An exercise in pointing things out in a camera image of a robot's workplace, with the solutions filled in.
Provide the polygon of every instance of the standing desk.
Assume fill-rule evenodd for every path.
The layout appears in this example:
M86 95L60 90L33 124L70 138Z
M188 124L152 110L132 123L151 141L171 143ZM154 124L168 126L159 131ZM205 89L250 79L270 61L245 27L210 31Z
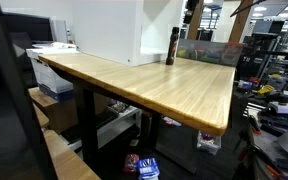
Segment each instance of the standing desk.
M235 68L182 58L173 66L157 62L132 67L83 53L39 59L74 85L83 157L91 168L98 153L94 92L152 112L150 146L191 172L195 167L157 143L161 115L214 136L226 130Z

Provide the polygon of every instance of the black bottle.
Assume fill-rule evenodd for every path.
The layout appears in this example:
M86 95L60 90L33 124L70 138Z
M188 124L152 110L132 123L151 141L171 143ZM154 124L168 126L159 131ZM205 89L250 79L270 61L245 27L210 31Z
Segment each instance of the black bottle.
M180 31L180 28L173 27L172 35L170 37L170 46L168 48L166 65L173 65L174 64L175 51L176 51L176 45L177 45L178 32L179 31Z

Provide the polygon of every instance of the black chair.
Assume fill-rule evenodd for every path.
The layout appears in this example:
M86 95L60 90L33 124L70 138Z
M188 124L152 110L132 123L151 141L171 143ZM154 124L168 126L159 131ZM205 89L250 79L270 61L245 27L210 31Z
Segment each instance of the black chair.
M31 38L26 32L9 33L16 53L16 63L24 75L27 88L37 86L34 69L30 58L26 54L26 49L33 48Z

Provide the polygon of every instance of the black table leg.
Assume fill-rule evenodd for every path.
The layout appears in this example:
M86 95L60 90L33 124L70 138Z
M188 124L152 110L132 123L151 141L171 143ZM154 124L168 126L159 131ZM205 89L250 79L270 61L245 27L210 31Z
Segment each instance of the black table leg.
M78 83L73 84L81 131L83 159L88 166L94 168L98 154L94 92L80 87Z
M152 122L151 122L151 130L150 130L150 146L154 148L157 152L161 153L171 161L173 161L175 164L179 165L183 169L187 170L188 172L195 174L196 167L190 163L189 161L183 159L181 157L181 154L177 154L171 151L171 149L168 149L164 145L158 143L158 129L160 126L160 121L162 119L162 116L160 113L152 113Z

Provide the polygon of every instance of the wooden pillar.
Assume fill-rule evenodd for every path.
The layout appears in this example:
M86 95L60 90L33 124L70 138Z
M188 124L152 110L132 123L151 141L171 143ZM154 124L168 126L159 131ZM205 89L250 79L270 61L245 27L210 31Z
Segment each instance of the wooden pillar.
M246 6L249 6L251 4L253 4L253 0L244 0L244 3L240 7L240 9L242 9ZM233 25L233 29L232 29L229 41L233 41L233 42L239 42L240 41L241 35L243 33L243 30L244 30L244 27L245 27L245 24L246 24L246 21L248 18L248 15L250 13L250 10L251 10L251 8L246 9L246 10L244 10L244 11L242 11L236 15L236 19L235 19L235 22Z
M187 39L196 40L197 35L197 28L200 27L201 18L203 14L203 4L204 0L199 0L198 4L196 5L191 23L190 28L188 30Z

